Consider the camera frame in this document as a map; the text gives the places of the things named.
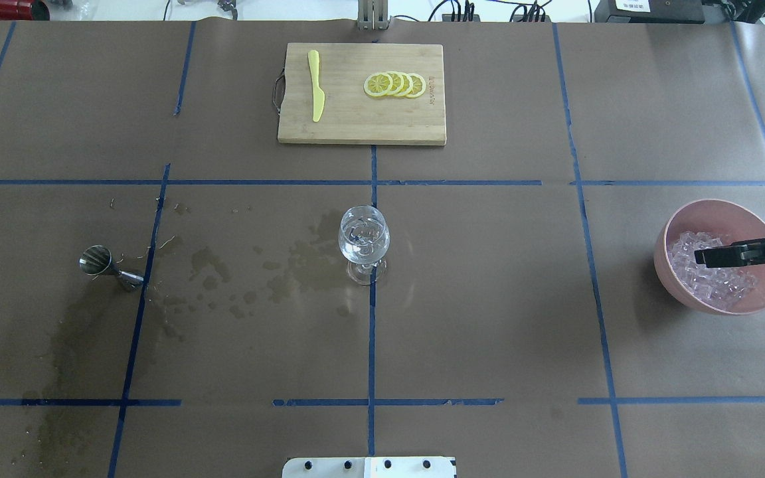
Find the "cable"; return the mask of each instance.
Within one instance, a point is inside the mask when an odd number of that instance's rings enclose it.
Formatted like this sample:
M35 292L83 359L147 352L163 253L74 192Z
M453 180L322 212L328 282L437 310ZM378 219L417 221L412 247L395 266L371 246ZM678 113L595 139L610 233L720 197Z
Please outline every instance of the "cable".
M462 4L459 3L459 0L442 0L438 3L435 9L433 9L433 13L430 13L430 18L427 19L427 21L433 21L433 17L435 16L435 13L438 12L438 9L441 8L444 3L450 2L450 18L454 19L456 18L456 7L459 7L459 13L462 15Z
M518 7L513 9L513 12L510 13L509 21L515 21L515 13L519 11L519 9L525 9L527 11L527 6L520 4Z

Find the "table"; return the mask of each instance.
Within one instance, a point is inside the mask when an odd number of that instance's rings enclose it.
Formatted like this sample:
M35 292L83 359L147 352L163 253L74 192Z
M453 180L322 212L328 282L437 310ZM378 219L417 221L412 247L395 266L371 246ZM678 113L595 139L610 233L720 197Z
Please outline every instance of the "table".
M765 220L765 27L527 26L0 22L0 476L765 476L765 311L651 260L690 200ZM370 40L444 45L447 146L278 144L286 43Z

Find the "wet stain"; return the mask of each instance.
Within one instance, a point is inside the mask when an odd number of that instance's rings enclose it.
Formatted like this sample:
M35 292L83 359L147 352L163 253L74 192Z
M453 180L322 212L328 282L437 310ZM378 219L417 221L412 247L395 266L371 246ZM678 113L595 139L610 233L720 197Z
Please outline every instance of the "wet stain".
M203 281L203 287L205 287L206 290L215 290L218 288L218 279L215 276L207 276Z
M179 333L179 330L176 329L176 327L174 327L172 324L166 323L166 321L161 325L161 332L164 332L164 335L166 335L167 338L177 339L179 342L185 342L185 336Z
M228 308L228 311L232 315L234 315L234 318L243 319L244 317L246 317L246 314L244 314L244 312L237 305L231 306L230 308Z
M191 277L188 280L193 281L207 266L212 266L223 282L231 281L232 275L228 266L209 247L200 249L191 256Z
M309 231L316 236L310 242L297 241L288 249L288 266L282 275L267 282L274 303L291 297L295 291L330 290L343 287L345 260L338 250L336 231L342 212L331 209Z
M174 305L182 305L183 303L188 303L188 299L185 299L185 297L164 297L164 305L168 307L172 307Z
M52 373L38 393L27 390L26 399L76 398L95 396L98 390L119 388L119 375L114 367L104 365L101 358L103 344L114 333L116 315L120 307L135 305L139 294L122 291L109 281L104 284L85 285L58 317L57 329L49 336L49 346L41 357ZM98 441L94 430L107 412L89 406L43 406L42 420L36 429L28 426L25 433L36 443L31 461L37 463L26 476L66 476L70 473L70 459L75 456L93 456L91 447Z
M181 216L182 214L185 214L186 212L190 214L191 208L188 208L187 206L185 206L185 204L181 202L177 202L176 204L173 205L173 211L176 212L176 214Z

